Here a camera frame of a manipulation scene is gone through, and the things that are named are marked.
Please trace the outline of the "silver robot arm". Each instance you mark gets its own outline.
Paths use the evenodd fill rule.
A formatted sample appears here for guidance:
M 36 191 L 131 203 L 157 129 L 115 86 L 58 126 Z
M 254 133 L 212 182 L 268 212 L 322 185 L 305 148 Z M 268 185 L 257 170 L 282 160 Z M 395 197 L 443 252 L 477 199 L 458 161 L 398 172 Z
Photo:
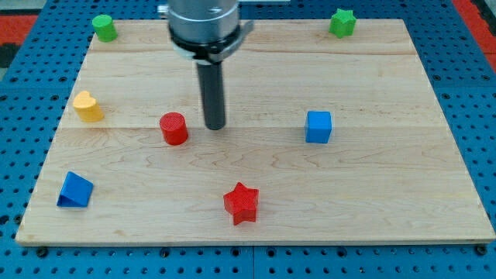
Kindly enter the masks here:
M 167 20 L 174 50 L 204 65 L 232 56 L 254 29 L 241 23 L 237 0 L 168 0 Z

